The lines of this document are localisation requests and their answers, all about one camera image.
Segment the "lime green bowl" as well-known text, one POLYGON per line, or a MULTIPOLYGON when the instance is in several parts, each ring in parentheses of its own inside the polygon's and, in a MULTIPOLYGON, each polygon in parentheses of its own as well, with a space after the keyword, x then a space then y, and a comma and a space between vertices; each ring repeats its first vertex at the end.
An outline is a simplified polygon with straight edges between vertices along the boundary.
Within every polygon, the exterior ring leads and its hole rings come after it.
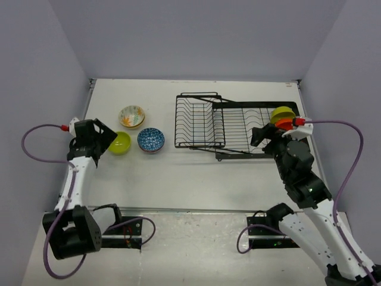
POLYGON ((116 132, 117 137, 108 147, 108 151, 114 155, 123 155, 128 152, 131 146, 131 137, 123 131, 116 132))
POLYGON ((275 124, 281 119, 289 118, 293 119, 296 117, 296 114, 293 112, 293 110, 290 107, 287 106, 280 106, 275 108, 270 117, 270 123, 275 124))

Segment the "white floral leaf bowl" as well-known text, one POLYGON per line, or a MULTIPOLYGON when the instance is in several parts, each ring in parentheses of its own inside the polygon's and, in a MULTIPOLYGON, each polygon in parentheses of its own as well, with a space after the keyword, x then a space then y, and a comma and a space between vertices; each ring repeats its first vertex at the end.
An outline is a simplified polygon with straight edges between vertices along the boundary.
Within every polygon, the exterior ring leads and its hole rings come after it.
POLYGON ((144 112, 144 110, 140 107, 140 106, 137 106, 137 105, 129 105, 125 108, 123 108, 119 114, 118 114, 118 121, 119 123, 124 126, 123 124, 123 120, 125 120, 126 118, 131 118, 131 120, 134 121, 134 124, 136 124, 136 122, 141 119, 141 118, 145 118, 146 117, 146 114, 144 112))

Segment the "blue white patterned bowl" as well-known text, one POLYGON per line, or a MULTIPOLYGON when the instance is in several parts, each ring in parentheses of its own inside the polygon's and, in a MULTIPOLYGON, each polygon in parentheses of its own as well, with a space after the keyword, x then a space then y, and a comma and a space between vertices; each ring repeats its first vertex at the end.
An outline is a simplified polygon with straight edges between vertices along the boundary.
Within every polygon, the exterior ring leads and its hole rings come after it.
POLYGON ((162 149, 165 144, 165 136, 157 128, 145 128, 138 133, 137 142, 140 149, 162 149))

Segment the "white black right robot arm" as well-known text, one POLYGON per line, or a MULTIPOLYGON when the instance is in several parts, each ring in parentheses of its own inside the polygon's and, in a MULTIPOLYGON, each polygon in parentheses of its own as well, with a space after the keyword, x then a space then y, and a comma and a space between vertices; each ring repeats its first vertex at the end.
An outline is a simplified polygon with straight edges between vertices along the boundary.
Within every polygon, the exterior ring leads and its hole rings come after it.
POLYGON ((252 128, 251 145, 268 140, 264 153, 275 160, 288 196, 314 225, 308 229, 291 208, 278 204, 269 209, 266 228, 296 242, 319 267, 326 285, 378 285, 380 265, 355 242, 327 186, 312 171, 314 156, 303 142, 312 131, 310 123, 288 131, 271 123, 252 128))

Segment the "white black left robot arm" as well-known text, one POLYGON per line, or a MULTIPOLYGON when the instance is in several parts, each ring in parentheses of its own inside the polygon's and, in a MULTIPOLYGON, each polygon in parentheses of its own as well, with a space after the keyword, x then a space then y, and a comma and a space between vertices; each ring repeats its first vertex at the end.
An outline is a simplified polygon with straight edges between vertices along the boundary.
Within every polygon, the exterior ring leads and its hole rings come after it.
POLYGON ((57 260, 94 253, 102 247, 102 234, 119 233, 124 226, 116 204, 88 208, 90 183, 98 162, 117 134, 98 119, 73 119, 67 153, 67 177, 53 212, 43 216, 48 243, 57 260))

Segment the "orange bowl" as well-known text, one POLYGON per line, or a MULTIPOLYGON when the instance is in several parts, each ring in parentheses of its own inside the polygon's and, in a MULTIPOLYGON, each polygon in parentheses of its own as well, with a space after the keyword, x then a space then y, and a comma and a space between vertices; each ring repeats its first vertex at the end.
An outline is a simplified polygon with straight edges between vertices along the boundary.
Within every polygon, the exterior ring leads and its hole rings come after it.
POLYGON ((294 127, 293 119, 291 118, 282 118, 278 120, 274 125, 278 129, 285 130, 285 131, 292 130, 294 127))

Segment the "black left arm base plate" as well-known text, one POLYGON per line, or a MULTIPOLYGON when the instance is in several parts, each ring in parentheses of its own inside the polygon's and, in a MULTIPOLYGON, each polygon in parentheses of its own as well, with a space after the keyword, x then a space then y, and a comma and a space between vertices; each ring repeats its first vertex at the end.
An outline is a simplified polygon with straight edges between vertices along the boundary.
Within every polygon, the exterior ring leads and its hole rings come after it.
POLYGON ((102 235, 102 248, 141 249, 143 220, 107 230, 102 235))

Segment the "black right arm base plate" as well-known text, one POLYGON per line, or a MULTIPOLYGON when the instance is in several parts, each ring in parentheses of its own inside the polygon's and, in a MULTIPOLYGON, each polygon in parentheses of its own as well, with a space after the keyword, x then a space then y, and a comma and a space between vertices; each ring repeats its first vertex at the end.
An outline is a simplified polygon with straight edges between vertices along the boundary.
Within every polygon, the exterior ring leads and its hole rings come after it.
MULTIPOLYGON (((279 230, 277 224, 267 218, 265 213, 259 213, 255 216, 246 218, 248 226, 261 224, 279 230)), ((249 246, 252 249, 278 249, 278 248, 298 248, 296 242, 289 237, 284 237, 277 232, 266 228, 252 228, 248 230, 249 246)))

